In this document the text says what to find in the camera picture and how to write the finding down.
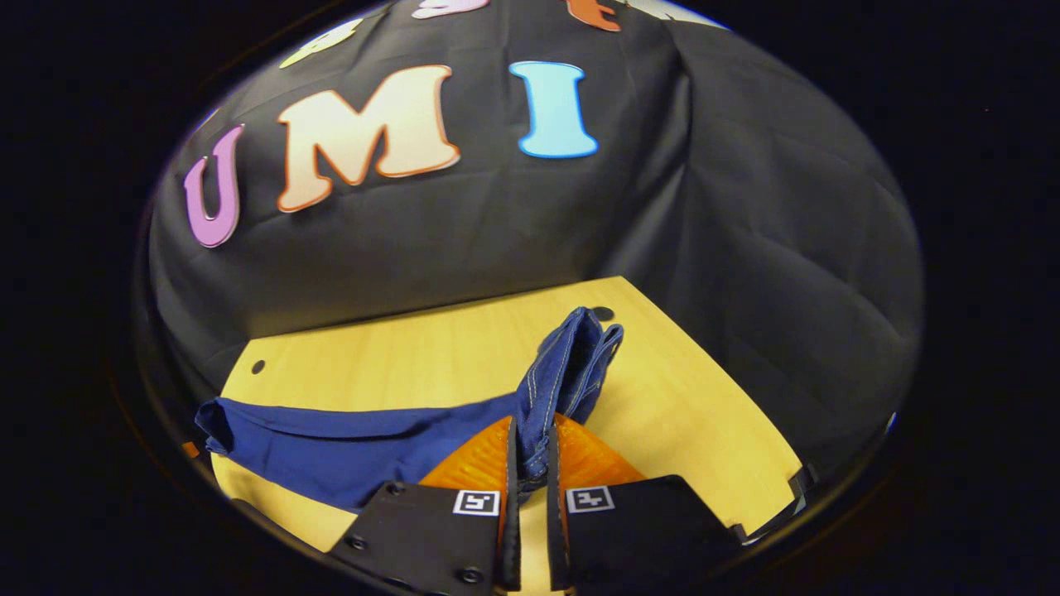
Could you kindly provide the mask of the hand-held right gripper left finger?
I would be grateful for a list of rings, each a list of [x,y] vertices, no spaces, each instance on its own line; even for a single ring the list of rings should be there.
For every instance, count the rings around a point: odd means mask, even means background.
[[[384,483],[330,557],[400,595],[522,589],[518,433],[495,421],[421,483]]]

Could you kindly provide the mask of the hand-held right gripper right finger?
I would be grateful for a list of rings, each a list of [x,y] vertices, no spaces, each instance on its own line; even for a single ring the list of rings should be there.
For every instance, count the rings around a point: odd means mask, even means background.
[[[746,537],[682,476],[644,478],[555,415],[547,449],[550,584],[563,593],[665,593],[730,558]]]

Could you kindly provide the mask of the blue jeans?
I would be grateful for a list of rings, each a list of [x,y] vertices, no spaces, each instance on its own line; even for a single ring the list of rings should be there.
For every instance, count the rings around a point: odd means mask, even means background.
[[[554,416],[587,422],[622,341],[621,325],[602,327],[594,310],[576,308],[541,341],[514,392],[385,411],[302,410],[216,397],[198,407],[195,423],[210,453],[303,497],[360,512],[383,483],[424,483],[480,431],[511,416],[518,499],[526,502],[545,486]]]

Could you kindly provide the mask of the black backdrop cloth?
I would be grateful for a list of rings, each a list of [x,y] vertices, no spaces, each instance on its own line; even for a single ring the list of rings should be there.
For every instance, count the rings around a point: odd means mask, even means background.
[[[250,340],[623,276],[823,478],[904,404],[923,252],[822,88],[675,3],[389,0],[265,50],[152,190],[135,297],[190,395]]]

